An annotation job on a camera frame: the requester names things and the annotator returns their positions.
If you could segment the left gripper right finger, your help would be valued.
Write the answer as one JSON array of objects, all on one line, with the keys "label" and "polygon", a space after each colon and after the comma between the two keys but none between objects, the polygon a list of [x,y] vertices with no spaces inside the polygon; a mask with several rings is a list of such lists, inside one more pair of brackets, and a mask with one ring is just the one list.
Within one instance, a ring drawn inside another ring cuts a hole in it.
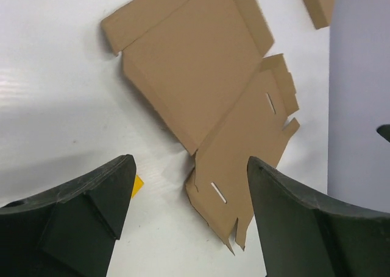
[{"label": "left gripper right finger", "polygon": [[342,202],[250,157],[268,276],[388,276],[389,214]]}]

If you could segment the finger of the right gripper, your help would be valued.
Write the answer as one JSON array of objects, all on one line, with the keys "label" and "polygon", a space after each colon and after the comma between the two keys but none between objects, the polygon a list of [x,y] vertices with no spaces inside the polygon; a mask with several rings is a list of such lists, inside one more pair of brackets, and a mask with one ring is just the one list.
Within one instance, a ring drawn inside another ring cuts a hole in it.
[{"label": "finger of the right gripper", "polygon": [[376,131],[387,142],[390,142],[390,125],[381,125],[377,127]]}]

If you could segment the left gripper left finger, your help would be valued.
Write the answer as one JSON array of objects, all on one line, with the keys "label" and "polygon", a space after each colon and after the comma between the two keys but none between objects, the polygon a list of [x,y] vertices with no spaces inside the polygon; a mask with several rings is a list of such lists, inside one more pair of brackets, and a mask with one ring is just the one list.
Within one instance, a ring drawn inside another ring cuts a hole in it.
[{"label": "left gripper left finger", "polygon": [[136,164],[121,155],[1,208],[2,276],[105,276],[128,212]]}]

